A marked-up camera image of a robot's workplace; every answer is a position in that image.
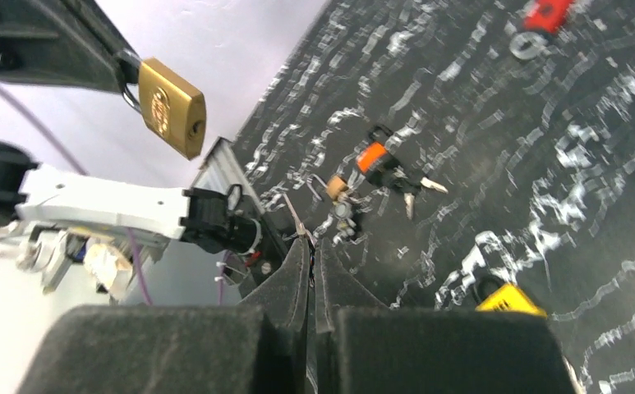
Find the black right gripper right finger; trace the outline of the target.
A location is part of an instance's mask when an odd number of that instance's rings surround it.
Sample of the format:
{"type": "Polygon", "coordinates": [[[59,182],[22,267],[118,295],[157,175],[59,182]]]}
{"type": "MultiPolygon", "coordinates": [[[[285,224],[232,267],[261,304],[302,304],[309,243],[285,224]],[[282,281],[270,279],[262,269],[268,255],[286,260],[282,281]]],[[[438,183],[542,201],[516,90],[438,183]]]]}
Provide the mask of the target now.
{"type": "Polygon", "coordinates": [[[315,255],[321,393],[575,393],[546,321],[517,312],[391,310],[343,266],[315,255]]]}

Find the small brass padlock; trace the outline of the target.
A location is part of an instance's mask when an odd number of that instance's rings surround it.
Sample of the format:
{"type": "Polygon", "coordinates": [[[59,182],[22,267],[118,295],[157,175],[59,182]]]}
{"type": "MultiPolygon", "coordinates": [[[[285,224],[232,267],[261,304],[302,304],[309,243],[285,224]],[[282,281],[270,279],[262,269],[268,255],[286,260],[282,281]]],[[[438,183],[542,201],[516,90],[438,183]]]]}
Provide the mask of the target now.
{"type": "Polygon", "coordinates": [[[117,59],[137,72],[138,93],[125,82],[122,97],[146,127],[184,158],[199,157],[207,121],[203,93],[155,57],[142,59],[123,49],[117,59]]]}

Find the orange black padlock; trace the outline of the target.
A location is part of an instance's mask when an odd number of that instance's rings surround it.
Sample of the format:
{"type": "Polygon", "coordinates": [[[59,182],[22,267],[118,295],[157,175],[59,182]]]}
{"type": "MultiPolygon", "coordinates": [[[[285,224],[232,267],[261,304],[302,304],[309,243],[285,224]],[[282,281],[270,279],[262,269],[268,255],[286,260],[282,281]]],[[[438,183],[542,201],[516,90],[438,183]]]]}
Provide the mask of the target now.
{"type": "Polygon", "coordinates": [[[373,186],[401,190],[401,178],[396,175],[399,161],[385,147],[393,131],[382,124],[373,125],[366,133],[366,147],[357,155],[358,171],[373,186]]]}

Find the long shackle orange padlock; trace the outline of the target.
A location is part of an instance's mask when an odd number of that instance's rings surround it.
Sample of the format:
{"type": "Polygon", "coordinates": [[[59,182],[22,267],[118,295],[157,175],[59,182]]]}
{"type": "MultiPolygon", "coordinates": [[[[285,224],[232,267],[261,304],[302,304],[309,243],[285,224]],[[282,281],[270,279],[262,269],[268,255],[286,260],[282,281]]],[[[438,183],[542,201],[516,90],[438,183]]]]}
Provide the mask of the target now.
{"type": "Polygon", "coordinates": [[[321,176],[311,174],[306,185],[319,201],[329,201],[329,213],[335,220],[338,238],[355,241],[360,230],[358,209],[361,205],[355,190],[338,175],[325,181],[321,176]]]}

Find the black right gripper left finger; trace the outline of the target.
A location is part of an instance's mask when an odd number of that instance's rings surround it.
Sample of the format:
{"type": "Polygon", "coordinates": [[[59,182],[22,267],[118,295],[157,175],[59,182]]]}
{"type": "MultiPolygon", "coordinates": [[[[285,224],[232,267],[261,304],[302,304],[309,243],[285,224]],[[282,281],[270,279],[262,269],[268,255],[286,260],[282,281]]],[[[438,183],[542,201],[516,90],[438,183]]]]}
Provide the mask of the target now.
{"type": "Polygon", "coordinates": [[[81,306],[44,337],[21,393],[303,393],[310,247],[234,306],[81,306]]]}

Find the yellow padlock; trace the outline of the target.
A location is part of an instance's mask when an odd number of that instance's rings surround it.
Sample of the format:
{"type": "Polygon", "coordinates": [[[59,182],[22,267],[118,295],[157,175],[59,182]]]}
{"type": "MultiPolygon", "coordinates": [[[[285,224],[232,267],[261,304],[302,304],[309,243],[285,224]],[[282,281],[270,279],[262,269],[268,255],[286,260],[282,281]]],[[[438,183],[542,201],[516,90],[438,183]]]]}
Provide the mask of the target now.
{"type": "Polygon", "coordinates": [[[547,313],[520,287],[495,276],[487,275],[479,279],[472,287],[472,296],[476,311],[518,312],[547,317],[547,313]]]}

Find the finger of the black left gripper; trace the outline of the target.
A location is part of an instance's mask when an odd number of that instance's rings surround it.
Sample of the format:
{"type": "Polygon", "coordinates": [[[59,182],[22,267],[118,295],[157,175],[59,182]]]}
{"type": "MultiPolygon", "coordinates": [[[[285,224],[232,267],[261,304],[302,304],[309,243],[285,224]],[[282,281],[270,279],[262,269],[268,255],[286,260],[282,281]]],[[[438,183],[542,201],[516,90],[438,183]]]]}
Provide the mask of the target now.
{"type": "Polygon", "coordinates": [[[0,1],[0,81],[120,94],[140,60],[95,1],[0,1]]]}

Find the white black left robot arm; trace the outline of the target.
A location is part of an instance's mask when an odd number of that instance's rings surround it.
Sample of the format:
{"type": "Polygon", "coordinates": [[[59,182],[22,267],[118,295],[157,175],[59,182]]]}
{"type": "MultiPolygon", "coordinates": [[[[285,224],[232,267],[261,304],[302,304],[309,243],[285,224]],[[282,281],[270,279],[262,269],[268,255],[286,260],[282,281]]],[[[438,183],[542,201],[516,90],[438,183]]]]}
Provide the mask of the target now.
{"type": "MultiPolygon", "coordinates": [[[[141,58],[94,1],[0,1],[0,84],[121,95],[183,157],[199,156],[204,95],[158,59],[141,58]]],[[[156,188],[64,172],[0,141],[0,228],[43,222],[108,236],[150,236],[279,263],[286,248],[244,176],[228,190],[156,188]]]]}

